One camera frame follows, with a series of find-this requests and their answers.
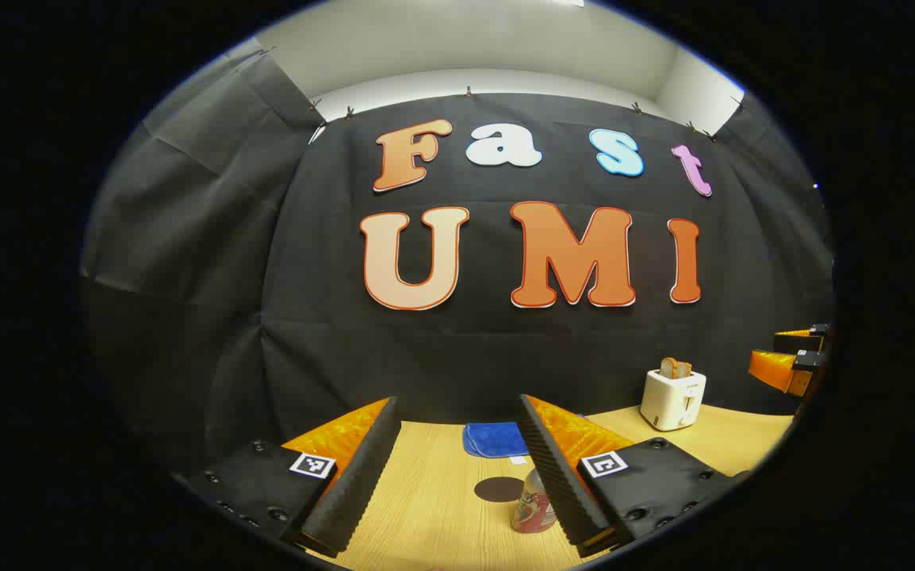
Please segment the white toaster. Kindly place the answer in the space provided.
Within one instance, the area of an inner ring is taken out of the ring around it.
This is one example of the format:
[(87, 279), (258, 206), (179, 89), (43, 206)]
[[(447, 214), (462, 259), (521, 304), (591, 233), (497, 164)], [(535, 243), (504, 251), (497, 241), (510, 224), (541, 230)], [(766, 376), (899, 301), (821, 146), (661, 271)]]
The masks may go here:
[(697, 422), (707, 378), (694, 372), (671, 379), (657, 370), (646, 373), (639, 413), (653, 429), (676, 431)]

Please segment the dark round coaster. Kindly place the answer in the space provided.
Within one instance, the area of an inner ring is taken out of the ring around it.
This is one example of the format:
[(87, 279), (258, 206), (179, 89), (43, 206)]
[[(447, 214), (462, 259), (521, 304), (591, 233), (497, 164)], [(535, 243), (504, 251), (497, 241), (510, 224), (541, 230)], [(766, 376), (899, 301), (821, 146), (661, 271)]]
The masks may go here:
[(487, 477), (473, 487), (473, 492), (483, 501), (509, 503), (522, 496), (524, 481), (516, 477)]

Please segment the silver water bottle red label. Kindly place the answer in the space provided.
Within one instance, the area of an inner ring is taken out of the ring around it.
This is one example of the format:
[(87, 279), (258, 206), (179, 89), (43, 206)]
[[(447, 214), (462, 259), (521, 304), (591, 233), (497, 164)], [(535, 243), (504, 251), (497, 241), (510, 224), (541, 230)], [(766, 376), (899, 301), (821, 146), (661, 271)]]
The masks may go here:
[(557, 521), (556, 513), (536, 469), (524, 478), (523, 490), (513, 508), (511, 528), (519, 534), (541, 534)]

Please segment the black backdrop cloth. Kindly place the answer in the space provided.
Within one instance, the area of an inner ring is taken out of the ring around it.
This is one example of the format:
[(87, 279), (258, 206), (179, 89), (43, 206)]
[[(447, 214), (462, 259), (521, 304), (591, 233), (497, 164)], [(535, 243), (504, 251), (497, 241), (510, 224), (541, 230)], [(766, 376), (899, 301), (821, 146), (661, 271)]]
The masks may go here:
[(189, 473), (384, 397), (428, 423), (510, 420), (523, 393), (628, 408), (664, 355), (708, 405), (791, 415), (748, 359), (829, 320), (832, 270), (820, 193), (755, 98), (713, 140), (548, 94), (323, 123), (252, 53), (135, 127), (80, 274), (125, 422)]

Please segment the blue folded cloth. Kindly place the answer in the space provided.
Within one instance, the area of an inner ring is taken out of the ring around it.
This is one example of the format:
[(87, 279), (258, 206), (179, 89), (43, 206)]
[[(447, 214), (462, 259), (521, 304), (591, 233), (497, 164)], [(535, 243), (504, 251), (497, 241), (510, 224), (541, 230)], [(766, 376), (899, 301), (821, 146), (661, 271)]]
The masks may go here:
[(461, 434), (462, 447), (474, 458), (519, 458), (529, 454), (515, 422), (467, 423)]

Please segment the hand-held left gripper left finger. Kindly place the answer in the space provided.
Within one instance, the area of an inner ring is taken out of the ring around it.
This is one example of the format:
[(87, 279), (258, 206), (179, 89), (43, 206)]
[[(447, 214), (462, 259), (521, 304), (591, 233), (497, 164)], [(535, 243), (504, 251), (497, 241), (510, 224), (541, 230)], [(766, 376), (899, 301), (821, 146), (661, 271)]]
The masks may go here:
[(204, 501), (270, 541), (335, 558), (348, 549), (402, 422), (386, 397), (285, 443), (255, 439), (188, 480)]

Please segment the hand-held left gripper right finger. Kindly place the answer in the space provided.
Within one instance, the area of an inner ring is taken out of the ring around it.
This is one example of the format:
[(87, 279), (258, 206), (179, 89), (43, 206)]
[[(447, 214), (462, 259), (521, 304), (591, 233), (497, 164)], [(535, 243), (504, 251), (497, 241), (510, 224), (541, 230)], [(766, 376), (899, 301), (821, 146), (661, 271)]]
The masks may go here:
[(555, 516), (581, 557), (656, 534), (721, 498), (752, 467), (721, 418), (658, 431), (638, 406), (578, 416), (523, 394), (518, 428)]

